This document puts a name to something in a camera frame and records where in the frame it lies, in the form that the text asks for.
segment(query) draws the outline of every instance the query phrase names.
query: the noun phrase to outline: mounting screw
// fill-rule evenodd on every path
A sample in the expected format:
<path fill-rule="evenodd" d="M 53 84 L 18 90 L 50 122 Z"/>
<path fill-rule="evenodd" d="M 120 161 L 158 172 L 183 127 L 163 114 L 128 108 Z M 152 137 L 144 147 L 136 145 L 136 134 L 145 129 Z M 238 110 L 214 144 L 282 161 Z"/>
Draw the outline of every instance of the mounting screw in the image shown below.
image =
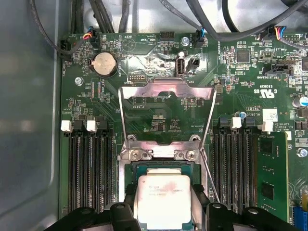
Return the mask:
<path fill-rule="evenodd" d="M 299 157 L 306 157 L 308 155 L 308 151 L 305 148 L 299 148 L 297 150 L 297 155 Z"/>
<path fill-rule="evenodd" d="M 196 158 L 196 152 L 195 151 L 188 151 L 186 153 L 186 159 L 187 160 L 194 160 Z"/>
<path fill-rule="evenodd" d="M 213 204 L 213 207 L 214 208 L 221 208 L 221 205 L 220 204 Z"/>
<path fill-rule="evenodd" d="M 248 212 L 255 214 L 255 215 L 258 214 L 258 211 L 256 211 L 254 208 L 250 208 Z"/>
<path fill-rule="evenodd" d="M 77 86 L 81 86 L 83 84 L 83 78 L 82 77 L 75 78 L 75 84 Z"/>
<path fill-rule="evenodd" d="M 184 46 L 184 47 L 187 47 L 189 45 L 189 38 L 188 37 L 183 37 L 181 39 L 181 44 Z"/>
<path fill-rule="evenodd" d="M 134 161 L 138 161 L 138 160 L 140 160 L 141 159 L 141 153 L 139 152 L 139 151 L 133 151 L 132 153 L 131 153 L 131 159 L 132 160 L 134 160 Z"/>

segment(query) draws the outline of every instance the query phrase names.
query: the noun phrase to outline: white sticker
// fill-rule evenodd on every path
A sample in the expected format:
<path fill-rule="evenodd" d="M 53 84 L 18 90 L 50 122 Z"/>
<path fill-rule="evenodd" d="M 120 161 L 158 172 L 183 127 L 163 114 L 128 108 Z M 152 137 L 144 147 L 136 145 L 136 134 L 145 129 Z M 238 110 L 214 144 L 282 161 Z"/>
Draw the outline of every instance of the white sticker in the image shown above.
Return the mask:
<path fill-rule="evenodd" d="M 278 112 L 276 108 L 262 109 L 263 121 L 278 122 Z"/>

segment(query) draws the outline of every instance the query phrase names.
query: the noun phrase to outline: metal bracket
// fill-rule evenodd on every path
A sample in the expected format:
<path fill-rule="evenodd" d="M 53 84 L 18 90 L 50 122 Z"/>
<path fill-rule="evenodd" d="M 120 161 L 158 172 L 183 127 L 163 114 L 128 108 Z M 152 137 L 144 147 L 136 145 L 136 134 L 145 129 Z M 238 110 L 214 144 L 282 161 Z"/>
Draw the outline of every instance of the metal bracket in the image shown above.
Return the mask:
<path fill-rule="evenodd" d="M 189 141 L 174 141 L 170 145 L 159 145 L 156 141 L 137 141 L 133 135 L 127 135 L 123 100 L 131 97 L 158 97 L 162 92 L 173 92 L 178 98 L 198 97 L 204 100 L 212 100 L 208 117 L 201 138 L 193 135 Z M 144 87 L 119 88 L 119 103 L 124 132 L 124 144 L 122 152 L 118 156 L 119 161 L 119 200 L 124 200 L 125 195 L 125 165 L 131 161 L 149 161 L 152 158 L 173 158 L 179 161 L 194 161 L 199 164 L 202 161 L 202 150 L 206 140 L 206 134 L 210 125 L 215 106 L 216 90 L 202 87 L 192 88 L 181 78 L 156 78 Z"/>

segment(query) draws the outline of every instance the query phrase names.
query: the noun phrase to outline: chip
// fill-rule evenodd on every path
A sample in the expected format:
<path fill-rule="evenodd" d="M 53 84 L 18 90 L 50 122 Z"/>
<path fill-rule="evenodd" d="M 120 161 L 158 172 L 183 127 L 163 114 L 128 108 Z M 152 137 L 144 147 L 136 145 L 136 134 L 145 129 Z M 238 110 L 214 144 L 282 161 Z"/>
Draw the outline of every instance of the chip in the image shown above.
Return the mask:
<path fill-rule="evenodd" d="M 264 197 L 269 198 L 270 200 L 274 199 L 274 186 L 266 183 L 261 185 L 261 194 Z"/>
<path fill-rule="evenodd" d="M 308 57 L 302 58 L 302 70 L 308 71 Z"/>
<path fill-rule="evenodd" d="M 238 63 L 249 63 L 250 62 L 249 50 L 236 51 L 236 61 Z"/>

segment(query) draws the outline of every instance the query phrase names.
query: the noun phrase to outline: black cable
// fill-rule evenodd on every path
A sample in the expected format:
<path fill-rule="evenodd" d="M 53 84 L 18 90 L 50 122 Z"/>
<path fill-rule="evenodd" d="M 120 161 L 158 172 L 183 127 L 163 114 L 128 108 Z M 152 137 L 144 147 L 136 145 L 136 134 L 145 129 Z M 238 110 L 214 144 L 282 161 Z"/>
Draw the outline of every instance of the black cable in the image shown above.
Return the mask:
<path fill-rule="evenodd" d="M 129 0 L 122 1 L 122 17 L 119 25 L 119 33 L 125 33 L 129 16 Z"/>
<path fill-rule="evenodd" d="M 83 34 L 83 0 L 76 0 L 76 28 L 77 33 Z"/>
<path fill-rule="evenodd" d="M 53 41 L 48 37 L 46 31 L 44 30 L 44 27 L 43 27 L 42 23 L 39 20 L 38 11 L 37 11 L 37 8 L 35 6 L 35 0 L 29 0 L 29 3 L 30 3 L 30 7 L 31 7 L 31 12 L 33 14 L 33 19 L 34 19 L 35 23 L 37 24 L 38 29 L 41 32 L 41 34 L 43 35 L 45 41 L 51 47 L 53 47 L 56 51 L 58 51 L 59 53 L 64 54 L 64 55 L 71 55 L 71 54 L 75 53 L 81 47 L 81 45 L 84 43 L 83 39 L 78 41 L 78 43 L 70 51 L 62 50 L 60 47 L 55 45 L 53 43 Z"/>
<path fill-rule="evenodd" d="M 97 3 L 95 0 L 89 0 L 90 4 L 91 4 L 91 7 L 93 9 L 93 12 L 94 12 L 94 15 L 95 15 L 95 18 L 96 18 L 96 21 L 98 23 L 98 26 L 100 27 L 101 29 L 101 32 L 102 33 L 107 33 L 108 30 L 106 28 L 106 25 L 105 25 L 105 22 L 102 18 L 102 15 L 101 15 L 101 12 L 100 10 L 98 9 L 98 6 L 97 6 Z"/>
<path fill-rule="evenodd" d="M 287 7 L 293 6 L 297 0 L 281 0 Z M 301 8 L 297 9 L 298 12 L 308 15 L 308 6 L 303 5 Z"/>
<path fill-rule="evenodd" d="M 190 7 L 191 11 L 195 15 L 195 17 L 198 19 L 200 24 L 203 26 L 203 28 L 217 41 L 222 42 L 230 42 L 230 41 L 236 41 L 241 40 L 245 37 L 248 37 L 250 35 L 254 35 L 257 33 L 260 33 L 264 31 L 266 28 L 270 26 L 274 26 L 281 22 L 282 20 L 289 17 L 292 13 L 294 13 L 297 9 L 302 7 L 308 0 L 299 0 L 296 2 L 293 6 L 291 6 L 289 9 L 287 9 L 285 12 L 281 13 L 280 15 L 276 16 L 275 18 L 269 20 L 268 22 L 257 26 L 253 29 L 239 32 L 239 33 L 230 33 L 230 34 L 220 34 L 215 31 L 215 29 L 212 27 L 210 21 L 204 14 L 202 7 L 198 0 L 186 0 L 188 6 Z"/>
<path fill-rule="evenodd" d="M 195 23 L 194 21 L 192 21 L 191 19 L 189 19 L 188 17 L 186 17 L 185 15 L 183 15 L 180 11 L 178 11 L 173 5 L 170 4 L 170 2 L 168 2 L 167 0 L 159 0 L 160 3 L 167 8 L 167 10 L 169 10 L 171 13 L 173 13 L 174 15 L 176 15 L 177 17 L 179 17 L 180 19 L 182 19 L 183 21 L 185 21 L 186 23 L 188 23 L 189 25 L 193 26 L 194 28 L 196 28 L 197 30 L 201 30 L 202 28 Z"/>
<path fill-rule="evenodd" d="M 107 30 L 109 33 L 114 33 L 115 30 L 112 26 L 112 23 L 110 21 L 110 18 L 109 18 L 109 15 L 108 15 L 108 12 L 104 6 L 104 3 L 102 2 L 102 0 L 96 0 L 96 3 L 97 3 L 97 6 L 98 6 L 98 9 L 100 10 L 102 16 L 103 16 L 103 19 L 106 23 L 106 27 L 107 27 Z"/>
<path fill-rule="evenodd" d="M 72 0 L 72 18 L 71 18 L 71 33 L 76 33 L 76 10 L 77 10 L 77 1 Z"/>
<path fill-rule="evenodd" d="M 239 32 L 239 30 L 234 25 L 230 13 L 229 13 L 229 3 L 228 0 L 222 0 L 221 1 L 221 9 L 222 9 L 222 15 L 223 18 L 231 32 Z"/>

